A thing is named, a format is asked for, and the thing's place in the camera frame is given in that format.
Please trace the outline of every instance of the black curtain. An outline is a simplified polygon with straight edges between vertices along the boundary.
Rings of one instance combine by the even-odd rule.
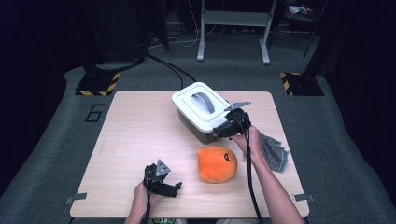
[[[65,28],[70,17],[88,55],[100,63],[78,0],[13,0],[0,7],[0,195],[50,123],[64,94],[64,73],[81,66],[69,39],[75,34]]]
[[[348,13],[347,29],[334,34],[341,38],[325,43],[332,50],[322,55],[321,71],[347,132],[396,204],[396,5],[357,1]]]

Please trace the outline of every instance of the orange plush toy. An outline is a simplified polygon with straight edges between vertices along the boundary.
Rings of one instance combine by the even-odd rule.
[[[235,154],[227,147],[198,149],[199,175],[206,182],[223,183],[233,178],[237,167]]]

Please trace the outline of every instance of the human arm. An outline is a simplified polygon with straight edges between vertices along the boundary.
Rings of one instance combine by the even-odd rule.
[[[154,206],[161,198],[162,195],[151,193],[150,204]],[[140,224],[146,214],[148,203],[146,187],[143,183],[134,187],[134,199],[132,201],[132,208],[129,216],[125,219],[125,224]]]
[[[262,186],[262,193],[273,223],[304,223],[289,194],[269,168],[266,159],[262,155],[259,130],[254,126],[250,126],[248,135],[251,163]],[[244,135],[235,135],[231,139],[247,154],[248,145]]]

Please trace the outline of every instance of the table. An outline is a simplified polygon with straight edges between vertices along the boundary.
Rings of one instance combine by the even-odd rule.
[[[216,11],[205,10],[205,0],[201,4],[201,38],[199,42],[197,60],[203,61],[205,54],[205,25],[241,25],[241,26],[258,26],[265,27],[264,35],[260,39],[260,49],[262,51],[262,62],[270,63],[266,42],[271,29],[271,23],[274,17],[274,11],[277,0],[272,0],[269,12],[239,12],[239,11]]]
[[[161,159],[171,172],[164,183],[183,182],[176,198],[164,198],[151,209],[151,217],[164,218],[242,218],[256,217],[248,191],[247,160],[238,146],[228,139],[203,145],[178,118],[172,91],[118,91],[98,136],[78,194],[72,217],[127,217],[134,187],[143,180],[147,165]],[[230,103],[251,101],[244,106],[253,125],[282,142],[289,150],[276,106],[269,92],[219,91]],[[238,159],[233,179],[209,184],[198,174],[199,148],[218,145],[230,148]],[[260,183],[252,167],[253,188],[262,216],[269,217]],[[291,153],[289,163],[277,178],[291,194],[304,193]],[[309,213],[307,201],[295,202],[301,216]]]

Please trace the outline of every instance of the gray towel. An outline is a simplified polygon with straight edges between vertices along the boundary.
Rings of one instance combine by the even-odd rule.
[[[289,152],[281,146],[281,142],[272,137],[262,135],[262,155],[267,159],[271,170],[283,172],[288,164]]]

